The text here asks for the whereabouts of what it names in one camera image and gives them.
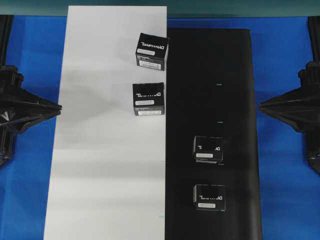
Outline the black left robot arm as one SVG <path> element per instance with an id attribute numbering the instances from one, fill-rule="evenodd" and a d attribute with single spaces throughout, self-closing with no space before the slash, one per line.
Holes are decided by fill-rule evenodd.
<path id="1" fill-rule="evenodd" d="M 61 114 L 62 106 L 22 87 L 23 74 L 6 65 L 13 15 L 0 16 L 0 165 L 14 154 L 16 136 Z"/>

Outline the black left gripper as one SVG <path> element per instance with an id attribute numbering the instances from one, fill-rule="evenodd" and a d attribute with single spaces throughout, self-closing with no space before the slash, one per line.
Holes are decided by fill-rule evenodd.
<path id="1" fill-rule="evenodd" d="M 24 76 L 14 65 L 0 67 L 0 126 L 14 134 L 61 114 L 62 106 L 22 88 Z"/>

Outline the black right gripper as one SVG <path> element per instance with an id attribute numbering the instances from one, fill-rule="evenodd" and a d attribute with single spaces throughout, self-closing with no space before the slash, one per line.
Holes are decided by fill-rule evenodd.
<path id="1" fill-rule="evenodd" d="M 258 110 L 306 133 L 320 126 L 320 63 L 308 62 L 298 77 L 301 87 L 261 102 Z"/>

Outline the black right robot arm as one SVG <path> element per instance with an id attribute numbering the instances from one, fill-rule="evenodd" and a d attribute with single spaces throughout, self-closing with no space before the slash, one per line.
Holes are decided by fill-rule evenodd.
<path id="1" fill-rule="evenodd" d="M 308 165 L 320 172 L 320 17 L 307 19 L 313 61 L 298 72 L 300 87 L 270 98 L 258 110 L 305 135 Z"/>

